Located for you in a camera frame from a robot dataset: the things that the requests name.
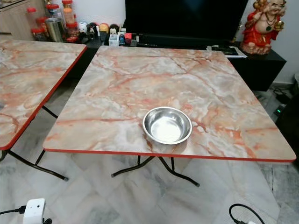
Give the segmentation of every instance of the red lid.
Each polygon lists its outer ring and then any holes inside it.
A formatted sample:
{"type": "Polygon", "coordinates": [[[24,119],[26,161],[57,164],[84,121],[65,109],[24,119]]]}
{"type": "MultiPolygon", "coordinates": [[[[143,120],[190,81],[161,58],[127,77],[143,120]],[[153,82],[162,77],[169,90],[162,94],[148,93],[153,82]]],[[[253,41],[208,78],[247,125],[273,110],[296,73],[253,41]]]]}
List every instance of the red lid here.
{"type": "Polygon", "coordinates": [[[69,27],[69,28],[77,28],[78,27],[78,23],[77,22],[75,22],[75,23],[67,23],[66,26],[69,27]]]}
{"type": "Polygon", "coordinates": [[[132,39],[132,34],[131,33],[125,33],[125,38],[126,39],[132,39]]]}
{"type": "Polygon", "coordinates": [[[62,3],[71,4],[71,3],[73,3],[73,0],[62,0],[62,3]]]}
{"type": "Polygon", "coordinates": [[[45,30],[43,28],[31,29],[31,32],[36,34],[43,33],[44,31],[45,30]]]}
{"type": "Polygon", "coordinates": [[[47,9],[56,9],[56,8],[59,8],[59,5],[58,4],[47,4],[46,8],[47,9]]]}
{"type": "Polygon", "coordinates": [[[33,7],[27,8],[27,12],[28,13],[35,13],[36,12],[36,8],[33,8],[33,7]]]}
{"type": "Polygon", "coordinates": [[[72,37],[67,38],[66,41],[67,41],[68,43],[74,43],[74,42],[76,42],[78,39],[79,39],[78,37],[76,37],[76,36],[72,36],[72,37]]]}
{"type": "Polygon", "coordinates": [[[47,18],[48,18],[47,16],[39,17],[36,19],[36,22],[37,23],[45,23],[47,18]]]}

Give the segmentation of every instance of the metal bowl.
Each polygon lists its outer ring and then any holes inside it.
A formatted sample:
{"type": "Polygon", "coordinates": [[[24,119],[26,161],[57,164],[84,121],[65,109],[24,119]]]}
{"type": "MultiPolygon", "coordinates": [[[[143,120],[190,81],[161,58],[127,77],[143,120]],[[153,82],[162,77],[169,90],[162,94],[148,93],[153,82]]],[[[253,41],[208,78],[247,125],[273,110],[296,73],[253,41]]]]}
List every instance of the metal bowl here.
{"type": "Polygon", "coordinates": [[[157,107],[143,118],[145,133],[154,141],[175,145],[185,141],[192,133],[192,123],[186,114],[172,107],[157,107]]]}

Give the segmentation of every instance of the wooden cabinet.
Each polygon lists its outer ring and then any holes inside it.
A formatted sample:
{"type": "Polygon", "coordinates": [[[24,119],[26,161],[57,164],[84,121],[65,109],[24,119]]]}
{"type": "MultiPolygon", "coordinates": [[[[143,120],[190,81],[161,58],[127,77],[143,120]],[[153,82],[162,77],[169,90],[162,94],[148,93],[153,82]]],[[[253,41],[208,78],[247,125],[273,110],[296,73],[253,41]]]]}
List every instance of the wooden cabinet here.
{"type": "Polygon", "coordinates": [[[43,0],[24,0],[0,9],[0,39],[34,40],[26,18],[28,7],[44,15],[43,0]]]}

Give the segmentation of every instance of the red statue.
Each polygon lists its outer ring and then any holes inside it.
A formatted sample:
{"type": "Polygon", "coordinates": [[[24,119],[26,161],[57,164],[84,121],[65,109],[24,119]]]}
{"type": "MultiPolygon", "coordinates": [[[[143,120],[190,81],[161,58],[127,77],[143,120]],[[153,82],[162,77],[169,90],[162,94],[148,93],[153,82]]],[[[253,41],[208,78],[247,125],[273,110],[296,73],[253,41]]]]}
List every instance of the red statue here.
{"type": "Polygon", "coordinates": [[[243,32],[243,51],[259,55],[270,52],[271,39],[276,40],[278,33],[284,28],[280,17],[285,14],[285,4],[285,0],[257,0],[254,3],[255,12],[249,14],[243,32]]]}

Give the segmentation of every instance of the metal canister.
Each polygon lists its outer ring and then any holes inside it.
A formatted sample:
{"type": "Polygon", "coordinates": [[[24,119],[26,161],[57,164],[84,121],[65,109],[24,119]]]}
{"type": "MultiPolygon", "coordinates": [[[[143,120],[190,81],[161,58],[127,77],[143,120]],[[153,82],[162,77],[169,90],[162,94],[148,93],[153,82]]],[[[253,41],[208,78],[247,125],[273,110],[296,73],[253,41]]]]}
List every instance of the metal canister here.
{"type": "Polygon", "coordinates": [[[63,42],[65,39],[65,29],[61,18],[46,19],[46,26],[52,41],[63,42]]]}

